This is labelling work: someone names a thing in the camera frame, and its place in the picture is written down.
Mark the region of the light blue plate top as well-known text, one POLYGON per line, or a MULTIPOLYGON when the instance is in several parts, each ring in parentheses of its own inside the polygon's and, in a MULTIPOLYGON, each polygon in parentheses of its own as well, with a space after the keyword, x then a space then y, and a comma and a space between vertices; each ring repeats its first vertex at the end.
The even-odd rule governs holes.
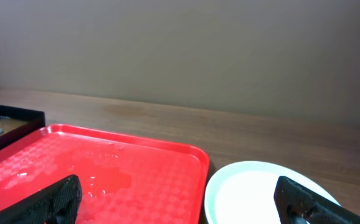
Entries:
POLYGON ((337 203, 324 188, 289 168, 242 161, 219 169, 208 181, 204 210, 209 224, 280 224, 274 201, 277 180, 286 176, 337 203))

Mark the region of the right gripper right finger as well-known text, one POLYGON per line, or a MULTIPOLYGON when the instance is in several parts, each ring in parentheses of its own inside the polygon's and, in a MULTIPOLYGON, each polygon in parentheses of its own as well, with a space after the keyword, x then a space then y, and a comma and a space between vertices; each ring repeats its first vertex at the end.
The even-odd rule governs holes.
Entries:
POLYGON ((274 201, 281 224, 360 224, 360 216, 294 180, 280 176, 274 201))

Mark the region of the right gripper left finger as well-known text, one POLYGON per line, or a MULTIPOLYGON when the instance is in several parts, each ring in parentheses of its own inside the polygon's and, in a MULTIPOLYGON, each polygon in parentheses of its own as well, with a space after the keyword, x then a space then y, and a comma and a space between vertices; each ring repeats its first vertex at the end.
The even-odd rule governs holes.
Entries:
POLYGON ((0 211, 0 224, 75 224, 82 201, 77 175, 69 175, 0 211))

